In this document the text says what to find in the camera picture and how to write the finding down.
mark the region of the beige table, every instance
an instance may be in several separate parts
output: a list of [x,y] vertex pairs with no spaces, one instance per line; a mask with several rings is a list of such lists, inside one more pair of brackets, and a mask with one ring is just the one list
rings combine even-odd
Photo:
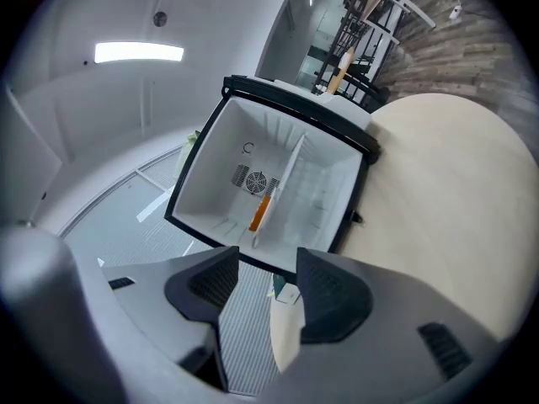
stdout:
[[[500,342],[519,328],[539,258],[539,171],[520,137],[484,107],[447,94],[401,98],[373,114],[384,152],[340,253],[434,286]],[[299,349],[301,299],[272,300],[283,370]]]

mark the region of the ceiling light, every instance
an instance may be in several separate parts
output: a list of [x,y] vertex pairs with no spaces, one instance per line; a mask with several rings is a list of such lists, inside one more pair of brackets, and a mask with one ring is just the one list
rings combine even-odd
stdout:
[[181,61],[184,48],[142,42],[104,42],[96,44],[96,63],[118,60]]

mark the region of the fan vent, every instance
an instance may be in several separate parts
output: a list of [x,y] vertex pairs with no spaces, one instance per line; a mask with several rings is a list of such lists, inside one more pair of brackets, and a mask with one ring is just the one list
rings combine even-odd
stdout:
[[247,176],[245,185],[251,193],[261,193],[266,188],[266,177],[261,172],[253,172]]

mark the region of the black grille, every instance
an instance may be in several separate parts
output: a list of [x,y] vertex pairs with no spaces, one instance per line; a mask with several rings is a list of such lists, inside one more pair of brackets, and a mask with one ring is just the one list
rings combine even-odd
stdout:
[[112,290],[118,290],[118,289],[121,289],[122,287],[126,287],[134,283],[135,282],[132,279],[123,277],[121,279],[112,279],[111,281],[109,281],[109,286]]
[[189,290],[222,310],[237,283],[237,260],[216,263],[189,281]]
[[242,187],[243,181],[249,172],[249,166],[237,165],[236,172],[232,175],[231,182],[238,187]]
[[372,293],[359,277],[306,248],[297,249],[296,268],[305,307],[302,343],[341,341],[371,314]]
[[278,179],[272,178],[271,181],[269,181],[268,188],[266,189],[266,196],[271,196],[273,191],[279,187],[280,181]]
[[448,380],[472,363],[472,358],[446,325],[427,323],[422,327],[418,327],[418,331],[441,373]]

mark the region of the open box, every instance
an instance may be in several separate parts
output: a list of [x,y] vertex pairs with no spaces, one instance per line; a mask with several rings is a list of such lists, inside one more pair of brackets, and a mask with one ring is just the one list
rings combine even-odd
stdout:
[[226,77],[222,93],[165,218],[293,282],[298,247],[337,247],[379,146],[330,109],[365,113],[353,104],[324,106],[283,82],[246,77]]

